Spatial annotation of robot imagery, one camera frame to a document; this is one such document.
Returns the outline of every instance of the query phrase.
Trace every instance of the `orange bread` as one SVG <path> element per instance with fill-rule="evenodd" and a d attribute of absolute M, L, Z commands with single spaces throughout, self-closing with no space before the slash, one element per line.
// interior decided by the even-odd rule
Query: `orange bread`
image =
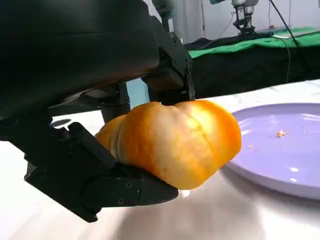
<path fill-rule="evenodd" d="M 149 102 L 108 122 L 96 139 L 120 162 L 181 189 L 194 189 L 241 149 L 233 115 L 206 100 Z"/>

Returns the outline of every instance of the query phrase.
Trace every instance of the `robot arm in background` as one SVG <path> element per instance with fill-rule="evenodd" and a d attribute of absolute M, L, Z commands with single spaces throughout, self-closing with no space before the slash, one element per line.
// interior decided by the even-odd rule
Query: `robot arm in background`
<path fill-rule="evenodd" d="M 211 4 L 218 4 L 225 0 L 210 0 Z M 242 33 L 250 34 L 255 32 L 255 27 L 252 26 L 252 14 L 259 0 L 232 0 L 232 5 L 235 8 L 236 21 L 233 25 Z"/>
<path fill-rule="evenodd" d="M 162 24 L 167 31 L 169 30 L 168 21 L 174 16 L 175 8 L 177 4 L 181 4 L 181 1 L 182 0 L 152 0 L 162 19 Z M 215 5 L 226 0 L 203 1 L 210 1 L 211 4 Z M 255 32 L 255 27 L 252 26 L 252 15 L 255 10 L 255 5 L 257 5 L 258 2 L 259 0 L 231 0 L 236 13 L 236 21 L 233 25 L 241 32 L 241 34 L 250 34 Z"/>

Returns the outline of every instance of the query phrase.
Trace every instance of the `green cloth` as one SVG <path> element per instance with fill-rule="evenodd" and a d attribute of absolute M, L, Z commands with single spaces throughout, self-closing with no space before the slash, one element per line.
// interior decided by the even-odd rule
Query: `green cloth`
<path fill-rule="evenodd" d="M 302 32 L 308 29 L 311 29 L 311 28 L 295 29 L 293 32 Z M 319 32 L 310 33 L 302 36 L 296 36 L 295 39 L 298 42 L 299 46 L 302 48 L 320 46 Z M 292 38 L 283 38 L 283 40 L 285 41 L 286 45 L 289 48 L 297 47 Z M 192 51 L 189 51 L 189 54 L 194 59 L 205 54 L 235 53 L 238 51 L 251 49 L 253 47 L 286 48 L 287 46 L 285 45 L 285 43 L 279 38 L 267 37 L 267 38 L 260 38 L 255 40 L 242 41 L 242 42 L 238 42 L 236 44 L 228 45 L 228 46 L 218 46 L 218 47 L 203 49 L 203 50 L 192 50 Z"/>

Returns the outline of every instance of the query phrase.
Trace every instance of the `black cable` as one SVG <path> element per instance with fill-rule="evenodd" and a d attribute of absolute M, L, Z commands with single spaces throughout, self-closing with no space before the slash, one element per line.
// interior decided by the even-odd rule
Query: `black cable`
<path fill-rule="evenodd" d="M 289 82 L 289 74 L 290 74 L 290 66 L 291 66 L 291 54 L 290 54 L 289 46 L 286 43 L 286 41 L 283 40 L 282 38 L 278 38 L 278 39 L 280 39 L 284 43 L 284 45 L 286 46 L 286 49 L 288 51 L 289 64 L 288 64 L 288 69 L 286 71 L 286 83 L 288 83 Z"/>
<path fill-rule="evenodd" d="M 299 54 L 300 54 L 300 56 L 301 56 L 301 58 L 302 58 L 302 60 L 303 60 L 303 63 L 304 63 L 304 65 L 305 65 L 305 67 L 307 68 L 306 70 L 307 70 L 308 72 L 311 72 L 311 68 L 310 68 L 310 66 L 309 66 L 309 64 L 308 64 L 308 62 L 307 62 L 307 60 L 306 60 L 303 52 L 301 51 L 301 48 L 300 48 L 299 43 L 297 42 L 295 36 L 293 35 L 292 31 L 291 31 L 290 28 L 288 27 L 286 21 L 284 20 L 284 18 L 282 17 L 281 13 L 280 13 L 279 10 L 278 10 L 278 8 L 276 7 L 274 1 L 273 1 L 273 0 L 269 0 L 269 1 L 270 1 L 270 3 L 272 4 L 272 6 L 274 7 L 275 11 L 278 13 L 279 17 L 281 18 L 281 20 L 282 20 L 285 28 L 286 28 L 286 29 L 288 30 L 288 32 L 290 33 L 290 35 L 291 35 L 291 37 L 292 37 L 292 40 L 294 41 L 294 44 L 296 45 L 296 48 L 298 49 Z"/>

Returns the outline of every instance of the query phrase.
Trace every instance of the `robotic arm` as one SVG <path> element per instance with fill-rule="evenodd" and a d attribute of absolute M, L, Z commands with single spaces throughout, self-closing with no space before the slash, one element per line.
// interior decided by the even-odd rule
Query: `robotic arm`
<path fill-rule="evenodd" d="M 190 55 L 142 0 L 4 1 L 0 24 L 0 141 L 25 153 L 25 181 L 87 222 L 104 207 L 178 195 L 116 162 L 80 123 L 52 123 L 93 110 L 106 122 L 128 113 L 125 82 L 136 78 L 165 105 L 195 99 Z"/>
<path fill-rule="evenodd" d="M 225 0 L 210 0 L 211 4 L 218 4 Z M 255 32 L 255 27 L 252 26 L 252 14 L 259 0 L 232 0 L 232 5 L 235 8 L 236 21 L 233 25 L 242 33 L 250 34 Z"/>

